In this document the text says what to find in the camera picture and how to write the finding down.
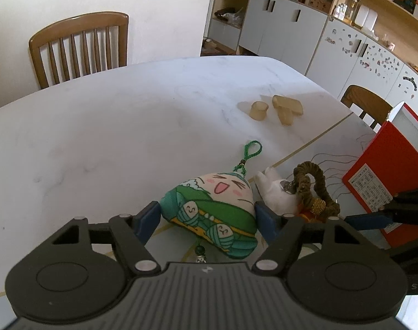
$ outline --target chair backrest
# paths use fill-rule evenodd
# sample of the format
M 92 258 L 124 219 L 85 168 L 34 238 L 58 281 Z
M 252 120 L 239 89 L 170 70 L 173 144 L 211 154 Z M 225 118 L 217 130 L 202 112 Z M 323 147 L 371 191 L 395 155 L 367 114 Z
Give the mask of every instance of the chair backrest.
M 70 39 L 72 67 L 74 69 L 73 78 L 80 77 L 80 69 L 78 55 L 75 43 L 75 36 L 82 35 L 82 53 L 83 68 L 85 74 L 91 73 L 89 65 L 88 45 L 86 32 L 92 31 L 94 39 L 94 62 L 96 71 L 102 71 L 100 66 L 99 39 L 97 37 L 98 29 L 105 29 L 105 51 L 106 51 L 106 68 L 111 69 L 111 46 L 109 28 L 118 26 L 118 61 L 119 67 L 127 65 L 127 42 L 128 42 L 128 21 L 129 16 L 120 12 L 95 12 L 87 13 L 80 16 L 70 17 L 62 21 L 55 22 L 47 26 L 33 35 L 28 42 L 30 48 L 31 59 L 33 61 L 34 70 L 38 77 L 41 89 L 49 86 L 47 76 L 45 75 L 44 64 L 42 62 L 40 48 L 44 45 L 48 46 L 50 55 L 50 65 L 55 84 L 59 84 L 58 69 L 54 58 L 53 42 L 59 42 L 59 50 L 61 64 L 65 81 L 70 80 L 69 66 L 67 63 L 67 55 L 65 53 L 64 38 Z
M 349 108 L 353 104 L 361 108 L 363 111 L 360 114 L 360 119 L 363 119 L 366 114 L 370 115 L 374 119 L 370 126 L 371 129 L 374 129 L 377 124 L 382 125 L 392 109 L 391 105 L 377 94 L 354 85 L 348 87 L 341 102 Z

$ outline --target fluffy white toy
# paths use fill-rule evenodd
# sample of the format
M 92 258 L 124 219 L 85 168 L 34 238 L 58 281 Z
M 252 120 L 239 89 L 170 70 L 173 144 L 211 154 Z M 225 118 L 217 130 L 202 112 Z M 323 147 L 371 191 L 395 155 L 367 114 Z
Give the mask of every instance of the fluffy white toy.
M 279 216 L 285 213 L 297 215 L 299 199 L 297 194 L 289 194 L 282 189 L 283 179 L 274 167 L 267 167 L 255 176 L 255 183 L 259 193 L 268 208 Z

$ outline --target green string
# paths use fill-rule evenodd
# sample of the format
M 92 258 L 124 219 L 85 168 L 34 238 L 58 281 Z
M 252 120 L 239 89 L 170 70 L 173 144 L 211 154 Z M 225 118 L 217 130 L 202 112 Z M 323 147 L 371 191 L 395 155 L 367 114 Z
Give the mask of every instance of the green string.
M 249 150 L 250 146 L 252 146 L 253 144 L 258 144 L 259 145 L 259 150 L 256 153 L 253 153 L 253 154 L 249 155 L 248 150 Z M 243 176 L 245 176 L 245 174 L 247 172 L 245 167 L 244 167 L 245 162 L 248 159 L 251 159 L 252 157 L 255 157 L 255 156 L 259 155 L 261 153 L 262 149 L 263 149 L 263 146 L 258 140 L 250 141 L 250 143 L 248 143 L 246 146 L 244 146 L 244 159 L 242 159 L 240 161 L 240 163 L 237 166 L 235 166 L 234 172 L 240 170 L 241 174 L 243 174 Z

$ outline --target sticker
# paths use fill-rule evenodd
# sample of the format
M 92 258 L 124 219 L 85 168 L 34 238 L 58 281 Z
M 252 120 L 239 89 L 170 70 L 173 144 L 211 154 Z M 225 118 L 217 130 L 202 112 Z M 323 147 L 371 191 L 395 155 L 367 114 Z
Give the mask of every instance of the sticker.
M 358 172 L 349 179 L 349 183 L 368 205 L 371 212 L 377 212 L 379 207 L 384 206 L 392 200 L 392 195 L 367 164 L 364 164 Z M 390 224 L 384 231 L 389 233 L 400 225 L 401 224 L 398 223 Z

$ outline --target green plush toy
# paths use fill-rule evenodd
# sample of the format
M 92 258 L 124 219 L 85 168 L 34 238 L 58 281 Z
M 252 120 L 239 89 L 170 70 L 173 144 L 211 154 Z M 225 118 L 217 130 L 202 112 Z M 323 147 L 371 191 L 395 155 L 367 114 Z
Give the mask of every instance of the green plush toy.
M 248 155 L 252 144 L 259 151 Z M 252 190 L 244 178 L 247 159 L 262 146 L 252 141 L 233 172 L 192 178 L 167 192 L 161 199 L 163 217 L 204 238 L 232 259 L 247 257 L 258 244 Z

